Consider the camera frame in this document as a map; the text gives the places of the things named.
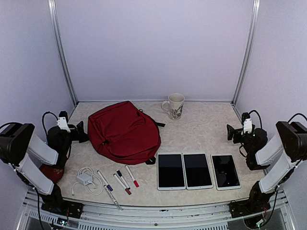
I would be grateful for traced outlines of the red backpack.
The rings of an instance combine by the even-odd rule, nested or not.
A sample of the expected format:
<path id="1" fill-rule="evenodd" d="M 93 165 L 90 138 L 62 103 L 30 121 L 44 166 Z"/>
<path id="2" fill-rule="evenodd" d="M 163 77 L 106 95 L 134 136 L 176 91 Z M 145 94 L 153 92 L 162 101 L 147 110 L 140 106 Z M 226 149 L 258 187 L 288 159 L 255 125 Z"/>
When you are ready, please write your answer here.
<path id="1" fill-rule="evenodd" d="M 126 165 L 156 163 L 160 127 L 149 115 L 125 101 L 107 106 L 88 117 L 88 138 L 96 152 Z"/>

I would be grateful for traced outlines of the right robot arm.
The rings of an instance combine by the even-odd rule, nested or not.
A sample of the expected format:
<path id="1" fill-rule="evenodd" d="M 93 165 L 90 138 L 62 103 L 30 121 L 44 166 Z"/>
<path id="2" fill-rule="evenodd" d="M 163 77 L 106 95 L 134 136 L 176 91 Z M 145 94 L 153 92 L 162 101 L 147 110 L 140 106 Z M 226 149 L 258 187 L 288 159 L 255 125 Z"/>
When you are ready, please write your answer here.
<path id="1" fill-rule="evenodd" d="M 307 159 L 307 128 L 299 122 L 279 121 L 278 133 L 271 139 L 267 132 L 255 128 L 251 119 L 247 119 L 240 129 L 227 125 L 227 139 L 240 143 L 245 150 L 242 155 L 250 170 L 270 168 L 270 171 L 257 181 L 249 198 L 232 202 L 229 205 L 231 215 L 240 217 L 270 209 L 269 200 L 294 172 L 295 168 Z"/>

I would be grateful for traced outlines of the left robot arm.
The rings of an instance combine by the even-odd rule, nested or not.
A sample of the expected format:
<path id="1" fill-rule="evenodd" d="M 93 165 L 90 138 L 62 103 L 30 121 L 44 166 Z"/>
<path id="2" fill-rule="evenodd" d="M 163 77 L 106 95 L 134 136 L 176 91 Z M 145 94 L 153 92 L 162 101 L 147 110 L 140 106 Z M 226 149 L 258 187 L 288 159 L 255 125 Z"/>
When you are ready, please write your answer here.
<path id="1" fill-rule="evenodd" d="M 83 122 L 47 131 L 44 142 L 30 123 L 9 122 L 0 127 L 0 159 L 10 165 L 21 180 L 43 200 L 42 210 L 61 215 L 78 215 L 82 204 L 63 199 L 58 181 L 71 154 L 72 142 L 84 143 L 88 136 Z"/>

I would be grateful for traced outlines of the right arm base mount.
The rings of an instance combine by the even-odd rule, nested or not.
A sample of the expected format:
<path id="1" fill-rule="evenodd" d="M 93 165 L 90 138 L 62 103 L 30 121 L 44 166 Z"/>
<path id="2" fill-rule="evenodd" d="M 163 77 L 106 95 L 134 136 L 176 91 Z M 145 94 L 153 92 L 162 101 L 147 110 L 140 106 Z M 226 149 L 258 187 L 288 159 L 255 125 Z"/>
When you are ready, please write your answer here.
<path id="1" fill-rule="evenodd" d="M 251 204 L 248 200 L 234 201 L 229 204 L 232 218 L 238 218 L 270 209 L 270 203 Z"/>

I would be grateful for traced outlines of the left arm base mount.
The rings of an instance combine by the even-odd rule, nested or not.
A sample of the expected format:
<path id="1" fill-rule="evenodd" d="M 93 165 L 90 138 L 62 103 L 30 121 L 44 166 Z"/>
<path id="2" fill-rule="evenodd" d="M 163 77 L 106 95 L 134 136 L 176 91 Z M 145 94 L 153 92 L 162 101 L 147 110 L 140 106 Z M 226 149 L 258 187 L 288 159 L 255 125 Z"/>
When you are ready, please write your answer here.
<path id="1" fill-rule="evenodd" d="M 43 203 L 41 209 L 54 214 L 67 216 L 69 218 L 80 219 L 83 211 L 83 204 L 79 202 L 64 200 L 60 207 L 56 207 L 51 203 Z"/>

